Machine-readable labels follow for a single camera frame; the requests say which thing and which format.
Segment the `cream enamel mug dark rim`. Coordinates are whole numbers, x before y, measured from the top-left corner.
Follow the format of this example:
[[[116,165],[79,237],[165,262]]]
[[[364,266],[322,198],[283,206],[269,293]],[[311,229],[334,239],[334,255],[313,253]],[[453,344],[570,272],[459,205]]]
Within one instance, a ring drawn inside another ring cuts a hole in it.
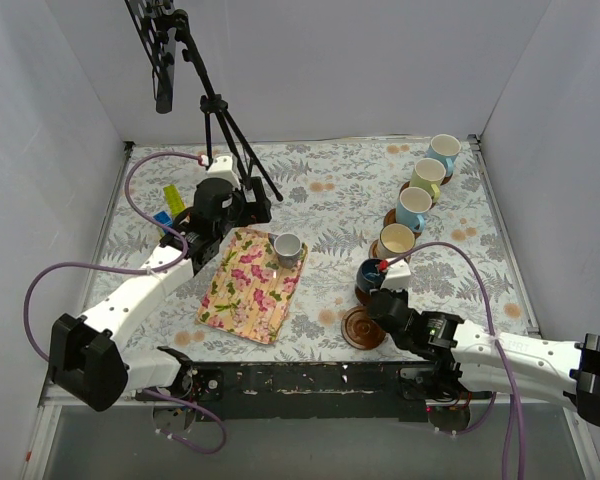
[[[379,234],[376,254],[381,260],[395,258],[411,250],[415,243],[415,235],[407,226],[399,223],[389,224]]]

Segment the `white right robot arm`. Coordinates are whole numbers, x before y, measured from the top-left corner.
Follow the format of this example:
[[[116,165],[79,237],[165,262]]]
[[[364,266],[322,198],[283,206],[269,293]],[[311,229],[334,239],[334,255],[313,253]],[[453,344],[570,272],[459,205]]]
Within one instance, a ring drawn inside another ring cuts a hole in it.
[[[600,335],[581,342],[492,336],[457,315],[412,309],[407,293],[386,289],[372,293],[367,313],[398,349],[431,362],[430,370],[407,377],[407,390],[417,398],[517,392],[600,427]]]

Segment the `dark blue mug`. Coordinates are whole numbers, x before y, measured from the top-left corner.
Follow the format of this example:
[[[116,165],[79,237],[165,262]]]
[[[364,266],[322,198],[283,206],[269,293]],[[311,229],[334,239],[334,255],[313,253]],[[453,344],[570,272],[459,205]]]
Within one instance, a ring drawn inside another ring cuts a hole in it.
[[[380,289],[386,278],[386,272],[382,269],[384,265],[385,261],[382,259],[369,258],[364,260],[356,273],[356,287],[366,294]]]

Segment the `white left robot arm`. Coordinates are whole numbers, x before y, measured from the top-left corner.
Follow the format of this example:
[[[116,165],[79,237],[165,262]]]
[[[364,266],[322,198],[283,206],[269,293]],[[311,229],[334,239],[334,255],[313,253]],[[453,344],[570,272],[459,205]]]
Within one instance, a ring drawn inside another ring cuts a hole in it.
[[[165,228],[139,275],[79,316],[64,314],[54,323],[51,381],[97,412],[124,393],[145,388],[160,388],[173,400],[185,398],[194,367],[185,354],[164,346],[138,356],[123,351],[148,316],[218,254],[231,229],[270,221],[271,202],[261,178],[252,178],[251,190],[254,200],[227,180],[201,181],[193,205]]]

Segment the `white mug light blue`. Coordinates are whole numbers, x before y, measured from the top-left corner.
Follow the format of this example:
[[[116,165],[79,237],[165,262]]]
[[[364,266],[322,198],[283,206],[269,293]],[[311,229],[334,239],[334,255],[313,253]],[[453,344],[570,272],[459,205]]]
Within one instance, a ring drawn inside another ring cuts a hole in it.
[[[454,173],[454,164],[461,151],[460,141],[449,134],[438,134],[431,138],[427,150],[427,157],[440,161],[446,170],[446,177]]]

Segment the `small grey patterned cup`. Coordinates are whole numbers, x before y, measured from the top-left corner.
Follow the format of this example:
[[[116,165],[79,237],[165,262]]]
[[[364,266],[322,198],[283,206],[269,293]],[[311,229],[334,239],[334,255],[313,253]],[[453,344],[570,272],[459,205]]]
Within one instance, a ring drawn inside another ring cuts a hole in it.
[[[292,233],[278,235],[273,243],[279,264],[287,269],[294,268],[303,252],[303,244],[299,237]]]

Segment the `white mug green handle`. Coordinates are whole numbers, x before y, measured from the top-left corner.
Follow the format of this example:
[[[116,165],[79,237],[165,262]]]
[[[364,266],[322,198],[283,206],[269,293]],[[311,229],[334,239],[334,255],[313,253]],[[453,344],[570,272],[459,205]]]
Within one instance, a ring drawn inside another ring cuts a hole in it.
[[[445,166],[439,160],[423,158],[414,165],[410,186],[425,190],[432,203],[436,204],[441,195],[440,187],[445,175]]]

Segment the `white mug blue handle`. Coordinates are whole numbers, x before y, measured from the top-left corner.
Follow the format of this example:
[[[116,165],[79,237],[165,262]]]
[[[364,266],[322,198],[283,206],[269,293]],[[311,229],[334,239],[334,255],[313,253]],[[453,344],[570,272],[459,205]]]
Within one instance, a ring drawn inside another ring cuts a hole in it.
[[[426,226],[425,215],[431,206],[432,198],[424,189],[407,187],[398,198],[396,221],[414,233],[422,233]]]

